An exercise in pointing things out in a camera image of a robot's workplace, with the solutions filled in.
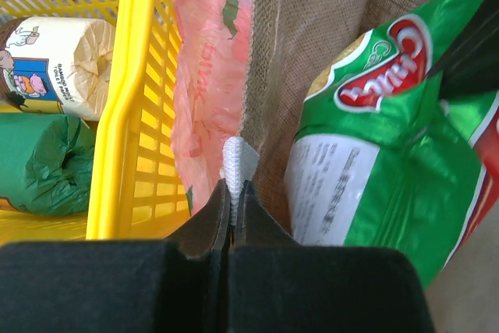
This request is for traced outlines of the brown burlap tote bag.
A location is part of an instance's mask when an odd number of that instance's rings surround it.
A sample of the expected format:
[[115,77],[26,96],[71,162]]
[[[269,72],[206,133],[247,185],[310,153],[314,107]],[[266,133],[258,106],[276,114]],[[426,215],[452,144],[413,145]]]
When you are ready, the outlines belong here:
[[262,207],[292,237],[285,173],[313,81],[361,34],[429,1],[253,0],[242,117],[224,149],[232,235],[251,182]]

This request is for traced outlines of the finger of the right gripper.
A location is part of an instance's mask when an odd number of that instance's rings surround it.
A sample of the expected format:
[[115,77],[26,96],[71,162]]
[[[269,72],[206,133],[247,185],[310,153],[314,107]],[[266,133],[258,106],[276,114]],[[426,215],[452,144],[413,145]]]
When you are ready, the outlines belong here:
[[433,64],[426,77],[441,75],[440,99],[498,90],[498,2],[485,1]]

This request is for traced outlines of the pink plastic grocery bag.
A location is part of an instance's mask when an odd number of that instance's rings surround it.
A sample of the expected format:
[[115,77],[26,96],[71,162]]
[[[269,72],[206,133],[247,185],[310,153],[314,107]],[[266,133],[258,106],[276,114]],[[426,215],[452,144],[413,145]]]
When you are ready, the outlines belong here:
[[182,43],[171,142],[195,214],[220,179],[223,146],[239,127],[252,0],[175,0],[174,6]]

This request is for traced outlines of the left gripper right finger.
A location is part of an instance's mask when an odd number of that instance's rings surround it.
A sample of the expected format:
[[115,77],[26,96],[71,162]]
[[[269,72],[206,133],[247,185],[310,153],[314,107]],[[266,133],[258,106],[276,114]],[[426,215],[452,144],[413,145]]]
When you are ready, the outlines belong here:
[[246,182],[228,258],[230,332],[432,332],[406,256],[372,246],[303,246]]

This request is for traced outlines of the green Chuba chips bag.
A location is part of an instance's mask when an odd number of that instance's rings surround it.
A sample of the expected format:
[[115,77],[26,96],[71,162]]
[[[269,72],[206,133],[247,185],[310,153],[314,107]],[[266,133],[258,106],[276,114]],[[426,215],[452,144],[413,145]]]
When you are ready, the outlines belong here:
[[305,246],[385,246],[422,285],[458,242],[482,163],[427,78],[485,1],[431,0],[361,34],[313,81],[285,185]]

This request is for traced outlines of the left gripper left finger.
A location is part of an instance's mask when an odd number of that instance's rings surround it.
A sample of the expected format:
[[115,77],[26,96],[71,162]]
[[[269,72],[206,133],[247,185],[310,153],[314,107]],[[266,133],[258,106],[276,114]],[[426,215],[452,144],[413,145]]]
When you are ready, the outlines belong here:
[[2,246],[2,331],[224,330],[229,211],[220,181],[164,239]]

